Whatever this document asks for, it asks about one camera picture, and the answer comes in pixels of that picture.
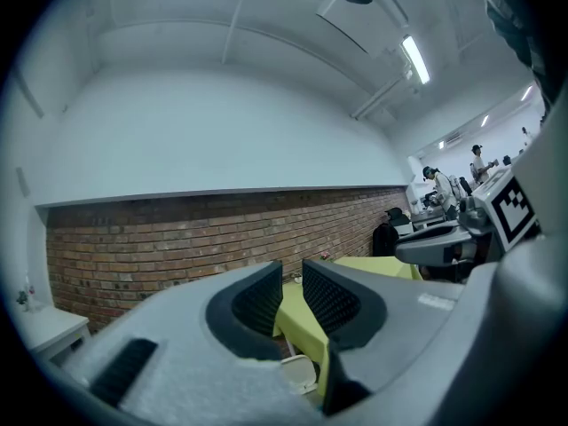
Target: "yellow table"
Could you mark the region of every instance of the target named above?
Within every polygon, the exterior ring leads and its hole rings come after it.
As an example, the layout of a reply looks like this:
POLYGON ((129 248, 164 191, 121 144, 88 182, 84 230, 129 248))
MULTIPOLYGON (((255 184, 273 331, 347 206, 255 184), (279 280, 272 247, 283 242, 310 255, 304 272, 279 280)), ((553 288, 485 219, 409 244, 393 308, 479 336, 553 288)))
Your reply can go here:
MULTIPOLYGON (((342 257, 337 264, 349 266, 366 272, 397 276, 410 280, 422 277, 414 265, 403 264, 395 257, 342 257)), ((282 285, 282 303, 276 313, 274 335, 283 333, 289 343, 300 349, 309 359, 319 363, 318 393, 326 394, 329 356, 328 339, 312 310, 304 300, 301 284, 294 281, 282 285)))
POLYGON ((396 276, 407 280, 422 280, 415 265, 400 262, 396 257, 341 257, 336 264, 385 276, 396 276))

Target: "brick wall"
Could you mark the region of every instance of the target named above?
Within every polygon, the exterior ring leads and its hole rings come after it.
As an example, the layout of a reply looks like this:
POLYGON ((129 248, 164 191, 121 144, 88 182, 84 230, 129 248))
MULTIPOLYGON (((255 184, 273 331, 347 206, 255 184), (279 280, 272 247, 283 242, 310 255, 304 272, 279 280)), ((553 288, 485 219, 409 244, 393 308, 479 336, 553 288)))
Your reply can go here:
POLYGON ((57 307, 97 331, 152 293, 204 276, 281 260, 368 256, 373 230, 404 188, 246 193, 54 208, 47 225, 57 307))

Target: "ceiling light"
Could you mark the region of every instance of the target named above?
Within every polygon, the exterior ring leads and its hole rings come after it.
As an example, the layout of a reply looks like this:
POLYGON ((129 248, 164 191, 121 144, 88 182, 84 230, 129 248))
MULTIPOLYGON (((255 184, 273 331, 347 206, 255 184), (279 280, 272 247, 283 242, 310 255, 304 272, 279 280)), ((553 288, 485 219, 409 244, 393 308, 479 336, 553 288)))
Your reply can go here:
POLYGON ((422 83, 429 82, 430 75, 428 74, 428 69, 426 69, 422 55, 420 54, 420 51, 418 50, 418 47, 416 46, 416 43, 411 36, 407 36, 405 38, 405 40, 402 42, 402 48, 404 49, 408 58, 410 58, 410 61, 412 61, 422 83))
POLYGON ((529 93, 531 92, 532 89, 533 89, 532 85, 528 89, 526 89, 526 92, 521 98, 521 101, 525 101, 526 97, 529 96, 529 93))

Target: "desk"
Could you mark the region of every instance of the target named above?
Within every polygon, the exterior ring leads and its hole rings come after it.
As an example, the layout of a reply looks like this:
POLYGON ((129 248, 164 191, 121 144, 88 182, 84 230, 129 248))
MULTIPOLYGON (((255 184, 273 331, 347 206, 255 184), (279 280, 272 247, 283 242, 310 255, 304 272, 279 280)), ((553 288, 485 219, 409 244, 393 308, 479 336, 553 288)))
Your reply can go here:
MULTIPOLYGON (((403 264, 395 257, 341 257, 336 263, 385 276, 422 279, 414 265, 403 264)), ((329 369, 327 336, 305 302, 301 284, 294 281, 283 284, 282 295, 273 335, 283 333, 289 343, 295 345, 309 359, 319 363, 321 371, 318 393, 325 396, 329 369)))
POLYGON ((431 213, 424 211, 424 213, 420 213, 418 215, 413 214, 411 215, 410 220, 412 221, 412 224, 420 230, 425 229, 428 224, 442 223, 446 221, 446 214, 442 207, 436 207, 431 213))
POLYGON ((42 359, 52 359, 79 339, 91 339, 89 319, 48 304, 37 305, 33 313, 13 310, 12 317, 28 350, 42 359))

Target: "white side table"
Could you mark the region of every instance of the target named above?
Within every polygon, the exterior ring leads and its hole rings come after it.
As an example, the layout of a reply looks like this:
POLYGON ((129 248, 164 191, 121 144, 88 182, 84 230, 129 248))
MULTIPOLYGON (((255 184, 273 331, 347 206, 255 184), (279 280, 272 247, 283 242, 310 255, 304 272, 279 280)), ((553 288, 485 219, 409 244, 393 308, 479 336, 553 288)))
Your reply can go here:
POLYGON ((24 344, 40 358, 52 359, 74 342, 91 339, 86 317, 47 304, 36 304, 36 307, 36 312, 14 309, 12 314, 24 344))

